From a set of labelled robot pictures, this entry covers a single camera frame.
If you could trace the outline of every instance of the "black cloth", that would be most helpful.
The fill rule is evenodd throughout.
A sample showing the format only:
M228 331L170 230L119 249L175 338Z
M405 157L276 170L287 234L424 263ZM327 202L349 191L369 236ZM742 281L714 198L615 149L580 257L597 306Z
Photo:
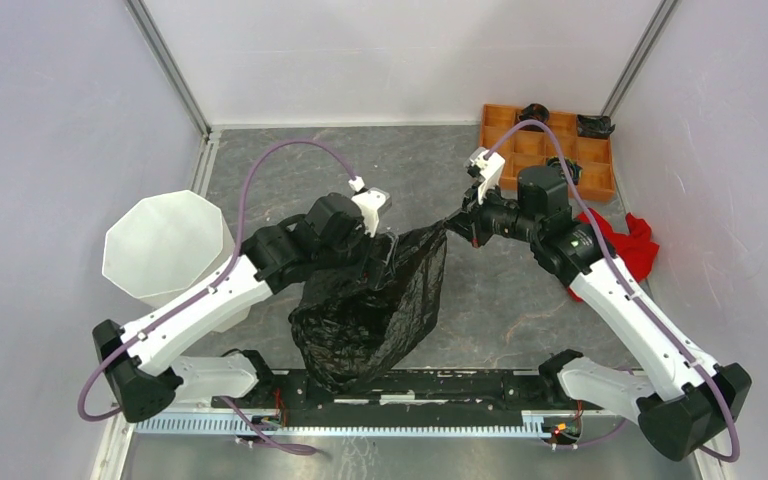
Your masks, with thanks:
M395 275L380 290L351 269L316 272L290 314L308 373L332 393L362 389L437 325L446 260L442 222L399 236Z

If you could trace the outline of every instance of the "orange tray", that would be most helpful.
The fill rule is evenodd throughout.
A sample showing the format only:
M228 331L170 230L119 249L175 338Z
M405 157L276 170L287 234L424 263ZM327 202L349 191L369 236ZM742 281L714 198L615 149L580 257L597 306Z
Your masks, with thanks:
M492 147L502 135L516 124L523 107L484 105L481 120L480 146ZM608 202L616 193L611 140L578 136L574 113L549 112L549 128L555 132L564 156L581 166L578 192L581 198ZM543 132L520 130L499 149L505 157L505 171L499 185L505 190L516 190L516 176L520 170L534 165L545 165L550 157L558 156L552 142Z

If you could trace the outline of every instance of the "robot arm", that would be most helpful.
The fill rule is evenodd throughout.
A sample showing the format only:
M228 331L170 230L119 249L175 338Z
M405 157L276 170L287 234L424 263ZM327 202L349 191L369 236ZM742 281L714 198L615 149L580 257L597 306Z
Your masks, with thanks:
M123 326L105 320L93 329L99 360L133 337L140 341L105 370L105 376L125 419L140 422L173 401L209 401L213 396L242 397L269 375L256 352L220 358L190 358L181 354L211 331L224 331L244 319L249 308L293 283L304 282L317 270L355 267L358 279L373 287L389 269L379 261L382 239L375 237L380 215L390 206L389 195L362 190L351 198L336 193L320 197L307 214L263 227L242 243L234 270L215 288L215 273L150 314ZM196 294L200 300L191 302ZM174 317L150 335L145 328L173 310Z
M467 172L476 181L466 191L462 207L447 219L447 227L476 248L494 234L528 242L538 264L599 313L648 377L627 375L567 350L540 367L550 392L594 403L640 425L650 443L673 460L684 458L725 428L697 366L713 378L737 418L751 385L749 375L738 364L720 366L687 338L634 283L609 246L614 265L631 282L633 293L627 295L620 288L592 226L573 219L567 183L559 170L522 170L517 198L509 200L496 185L504 159L495 153L485 159L486 152L479 149L470 157ZM692 352L695 364L685 360L638 301Z

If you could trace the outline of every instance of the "white wall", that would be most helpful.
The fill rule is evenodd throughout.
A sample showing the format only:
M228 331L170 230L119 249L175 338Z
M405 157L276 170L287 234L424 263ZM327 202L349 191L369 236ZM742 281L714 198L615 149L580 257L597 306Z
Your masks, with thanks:
M768 478L768 2L682 2L616 115L623 198L662 248L658 303L754 385L739 478Z
M0 1L0 479L88 476L90 330L145 312L102 278L104 233L186 187L198 144L124 2Z
M146 0L214 124L598 113L657 0Z

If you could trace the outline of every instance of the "gray floor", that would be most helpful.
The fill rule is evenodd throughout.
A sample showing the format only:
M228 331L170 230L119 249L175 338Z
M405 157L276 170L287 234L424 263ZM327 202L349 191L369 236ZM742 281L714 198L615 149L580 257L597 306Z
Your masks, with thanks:
M470 179L464 160L475 150L478 127L358 127L225 131L208 199L236 229L239 189L253 160L271 143L316 138L343 153L368 186L390 192L385 228L399 233L452 213ZM325 193L349 193L346 174L314 147L289 147L258 171L249 195L248 232L304 213ZM618 199L593 205L627 231ZM450 234L437 328L402 362L409 367L534 368L553 352L573 348L610 367L637 366L634 357L586 305L573 302L531 258L528 246L494 238L480 250ZM249 318L212 333L190 355L256 348L274 368L303 367L287 316L298 304L293 286L252 308Z
M603 435L616 417L587 417L585 440ZM536 439L284 437L320 453L295 457L251 450L221 436L136 435L124 480L587 479L692 480L696 462L672 462L628 426L617 437L576 452L552 453Z

